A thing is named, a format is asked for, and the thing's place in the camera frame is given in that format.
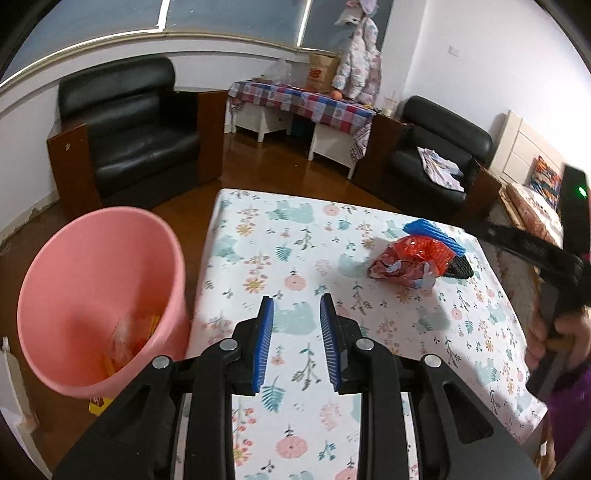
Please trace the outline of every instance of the baseboard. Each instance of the baseboard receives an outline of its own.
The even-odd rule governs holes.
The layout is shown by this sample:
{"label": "baseboard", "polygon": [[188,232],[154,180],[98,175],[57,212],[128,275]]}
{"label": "baseboard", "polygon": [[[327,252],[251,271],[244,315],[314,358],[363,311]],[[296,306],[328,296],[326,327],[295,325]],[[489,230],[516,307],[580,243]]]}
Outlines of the baseboard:
{"label": "baseboard", "polygon": [[25,212],[22,212],[18,217],[16,217],[8,226],[4,227],[0,231],[0,245],[4,243],[4,241],[10,237],[14,232],[19,230],[22,226],[26,225],[27,222],[34,219],[37,215],[39,215],[43,210],[48,208],[49,206],[53,205],[60,199],[60,194],[57,190],[54,190],[45,198],[39,200],[35,205],[28,208]]}

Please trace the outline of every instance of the white wall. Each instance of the white wall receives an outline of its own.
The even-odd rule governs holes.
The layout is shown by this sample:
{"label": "white wall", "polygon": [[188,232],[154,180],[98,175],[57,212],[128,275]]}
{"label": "white wall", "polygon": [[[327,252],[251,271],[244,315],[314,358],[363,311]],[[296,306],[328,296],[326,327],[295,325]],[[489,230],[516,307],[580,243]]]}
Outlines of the white wall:
{"label": "white wall", "polygon": [[54,64],[0,95],[0,243],[26,223],[32,207],[57,199],[46,139],[59,118],[57,87],[70,73],[106,61],[165,53],[177,86],[228,89],[237,80],[261,74],[280,57],[305,79],[308,55],[225,40],[143,40],[98,48]]}
{"label": "white wall", "polygon": [[382,45],[382,87],[377,106],[384,98],[400,100],[408,81],[427,0],[395,0]]}
{"label": "white wall", "polygon": [[428,0],[404,93],[411,95],[494,138],[512,109],[569,163],[591,173],[591,74],[534,0]]}

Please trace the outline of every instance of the yellow label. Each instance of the yellow label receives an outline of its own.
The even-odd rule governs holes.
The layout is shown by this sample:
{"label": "yellow label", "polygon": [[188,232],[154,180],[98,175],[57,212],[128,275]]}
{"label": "yellow label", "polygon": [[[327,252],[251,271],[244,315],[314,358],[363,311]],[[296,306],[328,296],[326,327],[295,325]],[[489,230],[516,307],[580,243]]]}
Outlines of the yellow label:
{"label": "yellow label", "polygon": [[113,402],[112,398],[91,398],[88,411],[97,417]]}

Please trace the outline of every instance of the white cabinet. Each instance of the white cabinet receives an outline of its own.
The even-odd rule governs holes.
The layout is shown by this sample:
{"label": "white cabinet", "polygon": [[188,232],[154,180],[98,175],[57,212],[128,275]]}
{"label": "white cabinet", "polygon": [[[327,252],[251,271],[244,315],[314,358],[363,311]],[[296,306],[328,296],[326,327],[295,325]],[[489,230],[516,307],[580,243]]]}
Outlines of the white cabinet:
{"label": "white cabinet", "polygon": [[287,130],[289,135],[293,116],[294,114],[291,112],[245,102],[240,110],[232,113],[232,132],[236,132],[236,127],[252,130],[259,134],[259,142],[262,142],[265,134],[270,132]]}
{"label": "white cabinet", "polygon": [[350,180],[355,171],[355,164],[351,158],[351,148],[354,143],[351,135],[336,128],[316,124],[308,160],[313,160],[314,154],[318,153],[341,165],[345,165],[349,168],[347,178]]}

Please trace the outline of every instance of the hanging clothes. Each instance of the hanging clothes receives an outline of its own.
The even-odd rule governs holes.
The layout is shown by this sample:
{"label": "hanging clothes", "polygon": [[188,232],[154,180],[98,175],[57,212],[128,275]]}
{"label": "hanging clothes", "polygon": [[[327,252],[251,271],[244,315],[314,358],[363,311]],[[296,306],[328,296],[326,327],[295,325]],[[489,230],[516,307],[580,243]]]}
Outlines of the hanging clothes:
{"label": "hanging clothes", "polygon": [[332,86],[345,97],[373,105],[382,83],[382,59],[376,46],[378,27],[370,18],[357,26],[349,49],[343,54]]}
{"label": "hanging clothes", "polygon": [[358,25],[364,16],[371,18],[377,11],[378,0],[348,0],[335,25],[340,27]]}

